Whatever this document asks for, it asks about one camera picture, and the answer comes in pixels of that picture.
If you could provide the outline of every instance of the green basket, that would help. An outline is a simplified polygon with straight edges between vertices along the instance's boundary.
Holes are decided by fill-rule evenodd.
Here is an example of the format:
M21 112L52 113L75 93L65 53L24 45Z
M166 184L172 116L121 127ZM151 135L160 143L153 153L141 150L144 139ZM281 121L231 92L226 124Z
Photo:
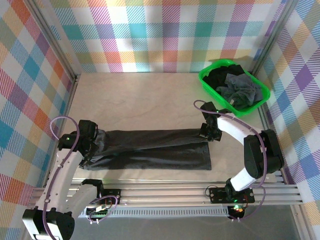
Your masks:
M270 91L267 88L266 85L264 85L262 82L260 82L258 79L256 79L254 76L252 76L249 72L244 70L245 74L251 77L252 81L255 84L258 84L261 86L263 99L261 101L257 101L254 105L243 108L241 110L235 109L230 103L228 103L219 93L217 93L214 89L212 89L204 80L203 78L205 76L208 76L210 71L212 69L217 69L222 66L228 67L230 65L237 64L234 61L230 59L219 59L216 62L212 63L210 66L207 66L205 69L202 69L199 72L199 80L202 83L203 89L211 96L213 97L219 104L222 105L223 108L230 110L234 115L237 117L241 117L247 114L250 114L253 110L260 107L263 103L265 103L270 98Z

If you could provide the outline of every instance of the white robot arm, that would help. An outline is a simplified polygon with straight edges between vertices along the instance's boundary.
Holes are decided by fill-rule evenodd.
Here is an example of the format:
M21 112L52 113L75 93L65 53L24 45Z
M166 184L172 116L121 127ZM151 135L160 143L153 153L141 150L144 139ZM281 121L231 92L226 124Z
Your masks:
M201 109L217 112L212 102L205 103ZM263 156L260 143L252 131L229 117L217 114L203 113L206 123L202 124L199 135L208 141L220 141L222 132L226 132L237 139L244 147L244 166L237 175L226 181L225 192L227 203L236 198L241 191L247 189L263 175ZM47 203L46 222L52 235L59 240L69 240L75 227L75 219L87 205L101 197L103 184L101 180L86 179L78 191L67 201L67 194L72 178L83 158L94 152L93 144L97 125L94 122L81 120L79 122L80 137L77 147L73 150L67 162L61 167L63 159L67 156L75 142L75 135L65 134L59 139L54 167L51 171L43 195L37 201L34 209L26 209L22 220L33 240L49 240L44 229L42 219L44 204ZM284 165L277 136L272 130L255 130L263 138L267 153L267 173L273 173ZM52 183L49 199L46 199L49 185L52 182L56 169L60 168L55 181Z

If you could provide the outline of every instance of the plaid wall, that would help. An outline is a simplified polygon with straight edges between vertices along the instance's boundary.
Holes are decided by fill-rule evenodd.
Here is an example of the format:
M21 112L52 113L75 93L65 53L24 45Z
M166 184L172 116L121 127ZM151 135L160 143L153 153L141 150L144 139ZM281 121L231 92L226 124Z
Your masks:
M198 72L221 58L248 69L281 12L281 0L50 2L84 72Z
M259 57L261 56L261 53L262 51L264 50L265 46L266 46L266 43L270 37L270 35L272 34L274 28L275 28L275 25L277 23L277 20L279 19L279 17L281 16L284 8L285 8L285 5L286 3L288 2L288 0L281 0L281 3L279 4L275 14L273 15L273 18L272 18L272 21L268 27L268 29L266 30L265 34L264 34L264 37L259 45L259 48L257 49L256 53L255 53L255 56L253 58L253 61L252 61L252 64L251 64L251 67L250 67L250 70L253 70L253 68L255 67Z
M64 113L71 80L23 0L0 0L0 30L0 239L16 240L53 152L49 122Z
M320 239L320 1L300 0L258 78L271 91L276 129L291 183L297 183Z

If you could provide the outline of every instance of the metal mounting plate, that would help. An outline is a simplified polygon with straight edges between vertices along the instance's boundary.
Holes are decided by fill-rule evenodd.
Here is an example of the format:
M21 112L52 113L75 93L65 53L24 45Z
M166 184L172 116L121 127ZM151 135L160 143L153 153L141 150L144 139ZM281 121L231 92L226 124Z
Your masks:
M224 187L209 188L210 202L212 204L229 204L229 203L246 204L247 201L244 198L244 195L247 196L249 204L252 204L255 202L255 196L252 189L247 188L241 191L241 193L243 194L241 194L239 197L236 197L233 201L230 201L227 199L227 193Z
M101 196L107 196L107 195L113 195L116 196L116 198L118 199L118 204L120 203L120 199L121 199L121 189L103 189L101 191ZM110 204L112 202L112 204L116 204L116 200L113 197L109 197L106 199L106 203Z

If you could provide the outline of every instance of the white table surface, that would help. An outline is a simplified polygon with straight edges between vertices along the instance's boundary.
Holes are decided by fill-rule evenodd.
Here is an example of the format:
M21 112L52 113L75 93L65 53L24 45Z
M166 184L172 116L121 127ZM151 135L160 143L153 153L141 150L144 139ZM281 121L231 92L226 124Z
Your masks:
M213 101L196 73L84 73L81 75L69 116L77 122L91 120L99 129L169 130L200 128L205 119L194 108L197 99ZM241 119L263 128L258 111ZM64 133L74 131L67 121ZM209 143L212 170L121 169L83 170L76 179L213 181L225 182L244 167L243 146L227 133ZM268 174L266 182L276 182Z

